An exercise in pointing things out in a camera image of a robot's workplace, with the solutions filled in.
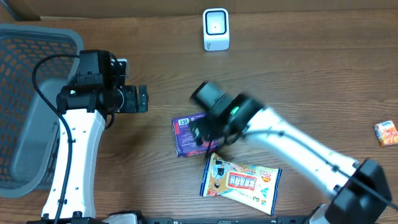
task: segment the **small orange box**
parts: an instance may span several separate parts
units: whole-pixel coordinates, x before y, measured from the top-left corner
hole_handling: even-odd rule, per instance
[[[392,121],[375,124],[374,131],[381,146],[398,144],[398,131]]]

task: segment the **snack bag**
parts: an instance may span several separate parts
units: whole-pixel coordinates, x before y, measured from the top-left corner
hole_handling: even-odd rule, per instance
[[[221,195],[273,215],[281,175],[281,169],[228,162],[213,153],[205,166],[200,196]]]
[[[194,156],[207,151],[209,142],[205,141],[201,146],[198,146],[189,125],[192,121],[200,119],[205,115],[205,113],[198,113],[172,119],[175,151],[178,157]],[[213,141],[210,146],[210,152],[215,151],[217,147],[217,141]]]
[[[398,144],[398,132],[392,121],[375,124],[374,131],[381,146]]]

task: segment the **cartoon character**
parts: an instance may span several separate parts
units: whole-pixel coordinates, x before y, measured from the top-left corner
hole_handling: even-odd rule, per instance
[[[216,160],[216,164],[213,165],[213,172],[211,174],[215,178],[214,186],[211,189],[218,189],[220,187],[221,180],[225,175],[225,162]]]

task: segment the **green light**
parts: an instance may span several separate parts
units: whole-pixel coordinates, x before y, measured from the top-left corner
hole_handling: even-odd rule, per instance
[[[237,111],[238,111],[239,107],[236,106],[232,111],[231,111],[231,115],[234,115]]]

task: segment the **wooden table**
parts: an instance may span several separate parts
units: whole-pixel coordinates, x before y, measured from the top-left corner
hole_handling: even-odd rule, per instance
[[[148,86],[146,114],[119,114],[103,133],[95,177],[97,217],[142,210],[147,217],[266,218],[223,197],[202,198],[203,156],[177,158],[171,118],[196,113],[188,100],[204,80],[246,91],[320,142],[379,161],[398,202],[398,147],[380,147],[373,124],[398,123],[398,10],[231,15],[231,47],[203,50],[201,16],[24,22],[73,29],[85,49],[130,61],[127,84]],[[308,214],[321,193],[266,149],[244,141],[229,159],[280,167],[276,215]],[[0,199],[0,222],[40,217],[48,191]],[[397,223],[388,208],[381,223]]]

